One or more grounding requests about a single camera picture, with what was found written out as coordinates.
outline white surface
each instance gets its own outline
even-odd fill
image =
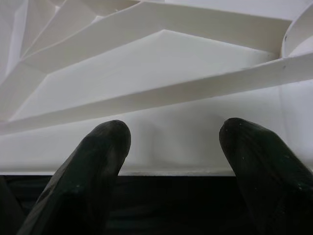
[[[249,15],[295,19],[312,0],[163,0]]]
[[[26,26],[23,36],[21,55],[27,51],[41,30],[54,16],[55,5],[49,0],[27,0]]]
[[[97,124],[120,119],[132,134],[122,174],[230,172],[219,145],[223,122],[247,118],[285,139],[279,103],[276,87],[3,136],[0,171],[53,172]]]
[[[0,1],[0,83],[5,79],[14,22],[14,13],[9,9]]]
[[[2,0],[1,3],[7,5],[10,11],[15,12],[25,0]]]
[[[0,84],[0,173],[51,174],[111,119],[132,133],[121,174],[231,174],[218,141],[230,117],[274,130],[313,167],[313,53],[274,60],[310,0],[29,1],[14,23],[0,9],[12,35],[2,47],[11,72]]]
[[[26,57],[25,62],[51,73],[163,29],[278,54],[289,24],[279,19],[142,2],[104,17]]]
[[[282,57],[313,51],[313,3],[289,26],[282,44]]]
[[[192,81],[277,57],[164,30],[50,74],[12,119]]]
[[[289,56],[297,56],[301,54],[306,54],[308,52],[313,52],[313,36],[307,38],[302,43],[300,43]]]

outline dark floor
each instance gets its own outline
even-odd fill
[[[27,215],[50,177],[5,179]],[[235,177],[121,176],[111,207],[110,235],[257,234]]]

